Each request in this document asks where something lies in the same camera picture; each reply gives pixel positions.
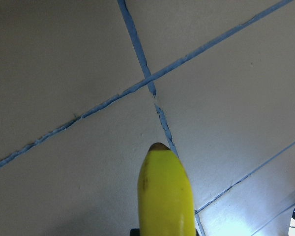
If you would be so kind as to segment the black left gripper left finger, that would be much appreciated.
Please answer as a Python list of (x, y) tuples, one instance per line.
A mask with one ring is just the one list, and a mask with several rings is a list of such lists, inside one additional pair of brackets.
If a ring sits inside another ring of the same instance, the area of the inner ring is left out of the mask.
[(130, 230), (130, 236), (140, 236), (140, 229), (139, 228), (133, 228)]

